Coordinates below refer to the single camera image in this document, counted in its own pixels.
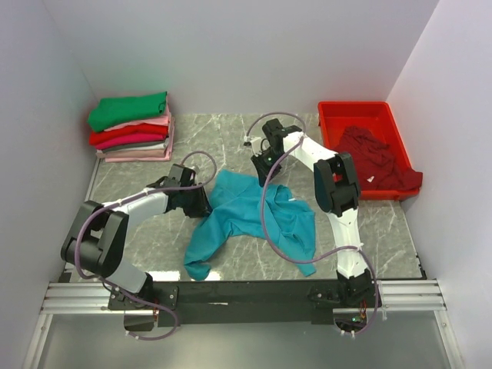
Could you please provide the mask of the teal t shirt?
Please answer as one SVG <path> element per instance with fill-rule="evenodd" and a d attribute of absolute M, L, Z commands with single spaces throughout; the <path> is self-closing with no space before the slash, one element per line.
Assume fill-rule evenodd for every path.
<path fill-rule="evenodd" d="M 227 170 L 219 172 L 209 197 L 212 212 L 194 229 L 184 254 L 184 268 L 192 279 L 203 281 L 208 276 L 208 259 L 229 238 L 264 238 L 261 195 L 256 178 Z M 289 188 L 268 186 L 264 220 L 270 239 L 286 256 L 295 260 L 314 257 L 315 213 L 305 201 L 295 199 Z"/>

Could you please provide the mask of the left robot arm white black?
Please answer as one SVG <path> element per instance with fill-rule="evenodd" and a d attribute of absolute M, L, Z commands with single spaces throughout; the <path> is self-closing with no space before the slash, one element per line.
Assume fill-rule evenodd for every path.
<path fill-rule="evenodd" d="M 177 208 L 189 218 L 207 217 L 211 206 L 197 173 L 174 164 L 167 175 L 132 196 L 102 204 L 85 201 L 61 246 L 61 259 L 127 291 L 126 299 L 137 309 L 156 304 L 152 276 L 123 257 L 126 237 L 143 221 Z"/>

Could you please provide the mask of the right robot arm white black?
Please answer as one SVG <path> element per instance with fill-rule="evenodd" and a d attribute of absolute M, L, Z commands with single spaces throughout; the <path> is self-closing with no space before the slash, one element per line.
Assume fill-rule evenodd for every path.
<path fill-rule="evenodd" d="M 278 119 L 264 123 L 263 138 L 244 136 L 244 145 L 253 152 L 251 161 L 259 185 L 268 189 L 269 181 L 279 173 L 288 156 L 297 159 L 314 176 L 314 196 L 318 207 L 327 215 L 334 236 L 335 249 L 315 259 L 302 261 L 288 257 L 269 242 L 283 259 L 295 264 L 312 264 L 329 255 L 337 255 L 337 297 L 342 305 L 357 307 L 375 294 L 375 273 L 363 254 L 358 229 L 358 205 L 361 196 L 354 162 L 350 154 L 337 153 L 318 144 L 305 133 L 305 127 L 284 127 Z"/>

